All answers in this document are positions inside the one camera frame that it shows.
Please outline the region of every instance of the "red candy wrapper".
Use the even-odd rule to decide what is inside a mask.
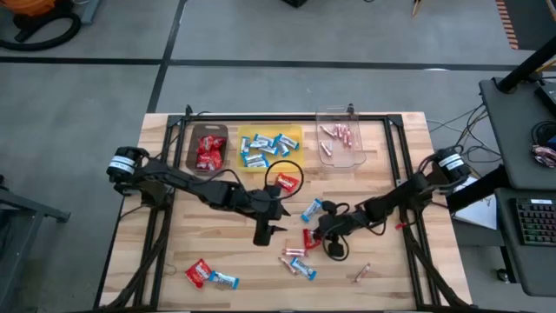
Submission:
[[[318,247],[321,245],[320,238],[314,238],[314,231],[304,229],[303,230],[303,245],[305,245],[305,249],[310,250],[313,248]]]
[[[226,137],[208,135],[199,139],[196,168],[199,170],[219,170],[222,168],[220,147],[226,143]]]
[[[279,184],[287,192],[294,192],[299,184],[299,179],[284,175],[283,173],[278,174],[276,177],[276,183]]]
[[[209,279],[210,267],[203,259],[199,259],[197,263],[193,264],[188,270],[185,271],[185,276],[190,282],[194,284],[197,289],[201,289],[204,281]]]
[[[220,151],[212,150],[208,153],[210,155],[210,161],[215,166],[215,170],[219,170],[222,168],[222,157],[220,155]]]
[[[212,149],[220,149],[224,143],[226,143],[226,137],[215,137],[215,140],[212,142]]]

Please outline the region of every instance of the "clear plastic container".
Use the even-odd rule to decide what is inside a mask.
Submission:
[[[359,130],[359,115],[356,112],[349,113],[349,106],[321,106],[316,110],[316,137],[318,141],[319,157],[321,162],[334,169],[351,169],[363,164],[367,156],[363,151],[361,143],[361,132]],[[322,127],[333,131],[336,124],[345,125],[351,132],[351,147],[344,144],[343,140],[332,138]],[[328,156],[321,147],[324,143],[329,149],[332,148],[332,156]]]

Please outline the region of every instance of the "gray floor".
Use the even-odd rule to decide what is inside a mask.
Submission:
[[[103,1],[96,23],[62,47],[0,56],[161,58],[178,0]],[[509,48],[494,0],[189,0],[173,58],[517,64],[531,51]],[[13,36],[0,11],[0,34]],[[37,37],[64,27],[57,22]],[[121,198],[104,174],[116,147],[134,145],[158,66],[0,63],[0,173],[19,194],[72,212],[45,223],[15,301],[19,309],[86,310],[94,302]],[[506,72],[170,66],[157,112],[419,110],[446,121],[480,104],[478,81]],[[465,120],[451,124],[465,127]],[[488,121],[475,131],[496,148]],[[459,133],[436,130],[437,148]],[[493,156],[478,154],[477,159]],[[486,173],[496,163],[474,163]],[[526,296],[496,281],[496,250],[462,248],[473,301],[481,307],[549,312],[555,299]]]

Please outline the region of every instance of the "computer keyboard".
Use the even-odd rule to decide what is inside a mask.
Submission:
[[[556,247],[556,200],[512,199],[521,243]]]

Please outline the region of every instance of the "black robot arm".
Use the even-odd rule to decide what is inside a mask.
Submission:
[[[107,169],[114,188],[126,195],[129,190],[139,190],[142,202],[155,206],[162,203],[169,188],[186,191],[199,198],[211,209],[235,212],[256,220],[255,245],[267,246],[275,231],[285,230],[268,225],[289,213],[281,205],[280,188],[265,184],[263,190],[245,190],[239,182],[203,180],[179,169],[150,158],[144,149],[121,147],[116,151]]]
[[[423,170],[429,163],[433,163],[433,171],[426,176]],[[431,203],[434,190],[452,189],[465,182],[469,174],[469,168],[461,160],[455,147],[439,150],[426,158],[419,166],[417,173],[409,177],[406,182],[384,196],[373,197],[356,204],[353,212],[348,212],[349,206],[346,203],[335,204],[324,201],[322,208],[328,214],[319,217],[319,227],[313,232],[314,239],[322,240],[323,248],[328,256],[335,261],[343,261],[348,257],[348,251],[344,252],[339,238],[347,245],[344,236],[360,228],[372,231],[372,228],[385,223],[387,217],[394,212],[394,208],[397,206],[400,206],[401,225],[408,226],[410,223],[407,220],[407,213],[402,212],[401,208],[413,208],[415,218],[420,218],[424,208]],[[347,210],[338,215],[337,209],[341,206],[347,206]],[[468,304],[457,297],[433,266],[432,261],[426,257],[413,233],[411,231],[404,232],[404,236],[406,234],[408,236],[407,247],[419,258],[447,302],[453,307],[467,308]],[[330,242],[328,248],[325,244],[326,241]]]

